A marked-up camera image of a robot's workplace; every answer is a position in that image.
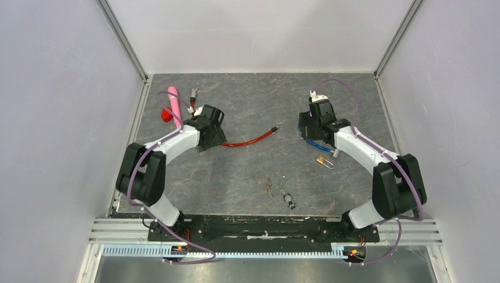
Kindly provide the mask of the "blue cable lock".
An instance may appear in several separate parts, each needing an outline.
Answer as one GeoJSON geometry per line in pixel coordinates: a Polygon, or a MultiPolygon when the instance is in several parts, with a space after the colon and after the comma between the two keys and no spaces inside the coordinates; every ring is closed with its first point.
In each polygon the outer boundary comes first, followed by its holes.
{"type": "Polygon", "coordinates": [[[319,150],[322,150],[324,152],[330,153],[334,159],[338,158],[338,156],[340,154],[340,151],[338,149],[336,149],[335,147],[328,148],[326,146],[322,146],[322,145],[318,144],[316,141],[312,141],[312,140],[309,140],[309,139],[305,139],[305,141],[308,144],[314,146],[315,148],[317,148],[319,150]]]}

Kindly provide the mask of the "red cable lock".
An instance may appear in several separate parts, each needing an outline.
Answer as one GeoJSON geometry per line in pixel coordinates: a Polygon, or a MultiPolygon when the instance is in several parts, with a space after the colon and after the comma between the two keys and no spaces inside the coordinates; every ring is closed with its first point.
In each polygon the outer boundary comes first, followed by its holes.
{"type": "MultiPolygon", "coordinates": [[[[198,89],[199,89],[199,87],[191,89],[190,106],[193,109],[195,109],[195,103],[196,103],[196,97],[197,97],[198,89]]],[[[225,142],[225,143],[222,143],[221,146],[224,146],[224,147],[244,147],[244,146],[249,146],[250,144],[257,143],[257,142],[261,141],[262,139],[267,138],[271,134],[275,133],[278,129],[279,129],[279,126],[275,126],[275,127],[271,128],[271,129],[269,129],[263,135],[261,135],[259,137],[256,137],[256,138],[254,138],[252,140],[243,141],[243,142],[240,142],[240,143],[228,143],[228,142],[225,142]]]]}

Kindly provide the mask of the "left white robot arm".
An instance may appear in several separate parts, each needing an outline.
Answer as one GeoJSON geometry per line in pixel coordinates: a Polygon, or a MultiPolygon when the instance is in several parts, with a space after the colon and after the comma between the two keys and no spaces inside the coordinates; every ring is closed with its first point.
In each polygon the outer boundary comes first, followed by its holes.
{"type": "Polygon", "coordinates": [[[139,205],[163,224],[162,232],[172,241],[184,236],[185,225],[178,219],[181,211],[165,194],[166,167],[185,151],[204,152],[226,142],[222,130],[222,110],[205,104],[181,127],[155,141],[127,146],[116,179],[116,190],[129,204],[139,205]]]}

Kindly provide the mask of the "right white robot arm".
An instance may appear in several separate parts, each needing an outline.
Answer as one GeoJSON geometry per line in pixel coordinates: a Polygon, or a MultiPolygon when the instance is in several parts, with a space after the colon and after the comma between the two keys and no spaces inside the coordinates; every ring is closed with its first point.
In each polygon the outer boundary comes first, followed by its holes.
{"type": "Polygon", "coordinates": [[[299,114],[302,138],[348,154],[372,176],[370,200],[342,215],[340,231],[345,239],[355,241],[370,225],[422,211],[427,196],[417,158],[382,148],[350,121],[338,119],[326,96],[311,97],[309,108],[299,114]]]}

